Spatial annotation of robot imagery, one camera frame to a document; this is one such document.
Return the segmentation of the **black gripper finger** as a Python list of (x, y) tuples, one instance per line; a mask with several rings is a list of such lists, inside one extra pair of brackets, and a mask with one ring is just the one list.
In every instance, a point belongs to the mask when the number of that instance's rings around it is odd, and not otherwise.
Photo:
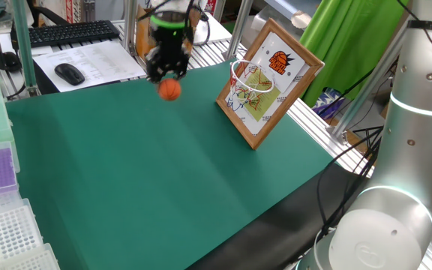
[(163, 66), (163, 59), (160, 48), (153, 48), (145, 56), (147, 79), (151, 83), (159, 83), (166, 70)]
[(175, 80), (181, 80), (186, 76), (190, 59), (190, 50), (179, 50), (177, 52), (174, 52), (172, 60), (172, 71), (174, 73), (173, 78)]

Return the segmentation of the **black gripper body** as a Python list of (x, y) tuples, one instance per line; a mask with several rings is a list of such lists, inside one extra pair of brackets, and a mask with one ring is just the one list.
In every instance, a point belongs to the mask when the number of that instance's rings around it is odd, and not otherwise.
[(160, 48), (166, 71), (173, 71), (174, 52), (192, 50), (192, 43), (187, 39), (183, 28), (151, 27), (150, 37), (154, 41), (153, 48)]

